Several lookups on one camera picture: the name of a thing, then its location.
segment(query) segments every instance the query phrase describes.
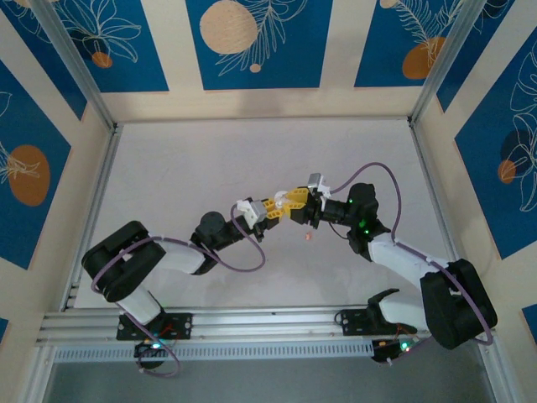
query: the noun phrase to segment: gray floor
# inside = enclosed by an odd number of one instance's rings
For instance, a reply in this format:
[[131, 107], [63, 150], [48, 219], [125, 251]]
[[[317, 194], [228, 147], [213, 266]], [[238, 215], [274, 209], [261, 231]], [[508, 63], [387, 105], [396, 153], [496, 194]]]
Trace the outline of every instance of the gray floor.
[[45, 402], [351, 403], [495, 401], [477, 345], [432, 342], [393, 367], [371, 359], [275, 359], [183, 363], [173, 379], [134, 363], [56, 364]]

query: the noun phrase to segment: white floor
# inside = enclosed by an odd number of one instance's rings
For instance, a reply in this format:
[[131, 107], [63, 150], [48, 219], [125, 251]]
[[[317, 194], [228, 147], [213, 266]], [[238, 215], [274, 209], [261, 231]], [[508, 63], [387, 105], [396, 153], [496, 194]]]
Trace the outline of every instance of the white floor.
[[[338, 187], [370, 161], [393, 170], [403, 194], [398, 237], [430, 254], [446, 250], [406, 121], [352, 118], [185, 121], [129, 124], [123, 135], [92, 244], [131, 220], [154, 234], [188, 240], [201, 216], [219, 211], [229, 219], [238, 199], [272, 197], [305, 186], [321, 172]], [[379, 218], [391, 227], [394, 187], [374, 167], [358, 178], [373, 183]], [[347, 191], [335, 196], [345, 199]], [[326, 306], [365, 303], [390, 287], [412, 290], [404, 279], [355, 255], [327, 225], [311, 228], [285, 220], [265, 233], [267, 264], [238, 274], [222, 266], [203, 276], [153, 271], [144, 284], [164, 306]], [[241, 268], [259, 262], [246, 241], [222, 251]], [[108, 304], [90, 290], [84, 273], [76, 307]]]

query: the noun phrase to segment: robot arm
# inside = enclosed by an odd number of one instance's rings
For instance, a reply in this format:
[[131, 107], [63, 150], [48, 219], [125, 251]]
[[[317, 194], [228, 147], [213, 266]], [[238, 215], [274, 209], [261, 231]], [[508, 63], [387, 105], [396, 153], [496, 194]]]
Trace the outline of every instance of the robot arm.
[[[344, 331], [344, 334], [395, 334], [399, 326], [405, 325], [413, 332], [430, 331], [449, 349], [476, 337], [483, 330], [482, 323], [439, 267], [462, 284], [487, 325], [496, 325], [496, 313], [473, 266], [463, 259], [447, 262], [430, 258], [394, 239], [378, 220], [373, 185], [353, 185], [346, 201], [334, 201], [330, 196], [330, 188], [324, 185], [322, 175], [313, 174], [307, 187], [280, 192], [274, 199], [238, 201], [237, 208], [244, 215], [237, 217], [236, 222], [226, 222], [219, 212], [208, 212], [192, 234], [190, 244], [164, 243], [161, 246], [154, 241], [161, 238], [151, 238], [140, 222], [130, 222], [88, 251], [82, 265], [95, 279], [122, 251], [143, 243], [131, 251], [129, 259], [123, 257], [111, 265], [96, 284], [107, 301], [117, 302], [150, 332], [160, 334], [171, 319], [141, 285], [151, 270], [168, 267], [203, 275], [219, 263], [216, 253], [244, 239], [244, 233], [261, 242], [264, 231], [276, 226], [283, 216], [313, 228], [325, 221], [348, 227], [348, 242], [355, 254], [402, 275], [421, 293], [413, 297], [399, 290], [386, 290], [370, 298], [366, 310], [343, 312], [348, 319], [360, 324], [360, 332]], [[128, 325], [127, 319], [123, 318], [122, 322]], [[143, 339], [143, 335], [137, 334], [135, 339]]]

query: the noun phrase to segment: perforated metal strip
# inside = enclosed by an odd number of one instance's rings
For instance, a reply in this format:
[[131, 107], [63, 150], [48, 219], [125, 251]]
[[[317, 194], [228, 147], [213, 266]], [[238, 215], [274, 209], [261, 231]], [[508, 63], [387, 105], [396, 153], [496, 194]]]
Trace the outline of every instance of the perforated metal strip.
[[[369, 340], [286, 343], [203, 343], [183, 344], [173, 348], [183, 361], [225, 359], [320, 359], [335, 357], [372, 357]], [[58, 348], [56, 363], [125, 362], [133, 360], [133, 345], [84, 346]], [[144, 360], [171, 359], [164, 353]]]

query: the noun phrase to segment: orange circle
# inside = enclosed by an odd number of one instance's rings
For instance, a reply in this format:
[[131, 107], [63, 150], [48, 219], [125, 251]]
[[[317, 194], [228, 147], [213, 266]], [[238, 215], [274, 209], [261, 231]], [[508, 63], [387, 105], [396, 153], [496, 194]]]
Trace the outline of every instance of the orange circle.
[[8, 177], [9, 187], [17, 200], [26, 206], [38, 206], [44, 201], [49, 191], [49, 161], [47, 161], [47, 158], [41, 150], [33, 145], [19, 145], [9, 155], [9, 159], [12, 158], [25, 164], [26, 167], [39, 164], [32, 170], [33, 175], [26, 174], [22, 171], [16, 171]]
[[259, 73], [261, 71], [261, 66], [258, 65], [257, 63], [254, 63], [253, 65], [250, 66], [250, 71], [252, 73]]
[[95, 52], [91, 56], [91, 61], [102, 69], [109, 69], [112, 67], [112, 57], [102, 52]]
[[241, 3], [220, 0], [201, 16], [200, 32], [203, 41], [213, 52], [233, 55], [252, 46], [258, 37], [258, 25]]
[[426, 78], [430, 73], [430, 68], [432, 67], [432, 63], [429, 65], [430, 60], [428, 48], [432, 47], [431, 49], [433, 49], [431, 56], [434, 62], [445, 41], [446, 38], [442, 37], [431, 38], [427, 42], [415, 46], [404, 58], [404, 76], [410, 80], [421, 80]]
[[504, 160], [498, 167], [498, 178], [500, 181], [508, 185], [511, 183], [516, 176], [517, 169], [514, 166], [513, 161]]

